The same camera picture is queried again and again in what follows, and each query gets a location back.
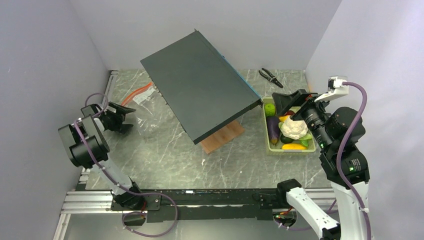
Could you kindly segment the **clear zip top bag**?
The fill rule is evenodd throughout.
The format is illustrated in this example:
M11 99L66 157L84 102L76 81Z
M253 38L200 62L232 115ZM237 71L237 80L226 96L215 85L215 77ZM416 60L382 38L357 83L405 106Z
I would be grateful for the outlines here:
M153 134L174 118L172 110L153 82L134 90L121 105L135 109L133 122L140 135Z

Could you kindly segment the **light green plastic basket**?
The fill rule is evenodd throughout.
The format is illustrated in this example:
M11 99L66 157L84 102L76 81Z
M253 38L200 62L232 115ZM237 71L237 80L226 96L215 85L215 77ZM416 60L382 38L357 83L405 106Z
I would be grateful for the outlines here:
M274 104L274 100L271 96L265 96L261 100L264 107L265 104ZM300 106L293 106L289 110L294 111L296 113L300 108ZM262 108L261 115L263 122L262 126L264 128L265 150L267 155L308 155L316 152L317 143L314 138L308 140L307 149L282 149L283 143L280 140L278 140L277 145L272 144L268 136L268 128L264 108Z

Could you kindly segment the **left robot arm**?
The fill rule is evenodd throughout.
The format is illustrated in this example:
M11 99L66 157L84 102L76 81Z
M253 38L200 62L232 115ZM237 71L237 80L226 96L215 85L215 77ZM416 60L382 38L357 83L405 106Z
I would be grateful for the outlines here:
M113 200L123 208L143 209L147 202L138 185L124 174L109 157L110 148L105 131L128 133L133 125L126 123L126 115L134 108L109 102L107 108L90 104L81 108L83 117L58 129L65 152L76 167L97 173L106 181Z

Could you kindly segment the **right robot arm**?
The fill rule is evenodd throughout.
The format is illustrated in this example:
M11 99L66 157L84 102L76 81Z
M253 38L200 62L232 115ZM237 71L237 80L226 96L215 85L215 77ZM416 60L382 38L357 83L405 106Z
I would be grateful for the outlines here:
M278 183L275 200L282 207L293 207L320 240L370 240L373 238L369 217L370 172L366 157L356 143L365 134L362 114L368 96L360 90L358 110L340 107L334 113L325 108L336 93L317 94L299 89L291 94L273 93L278 111L296 107L295 120L304 121L321 151L319 160L329 180L338 207L339 220L324 212L295 179Z

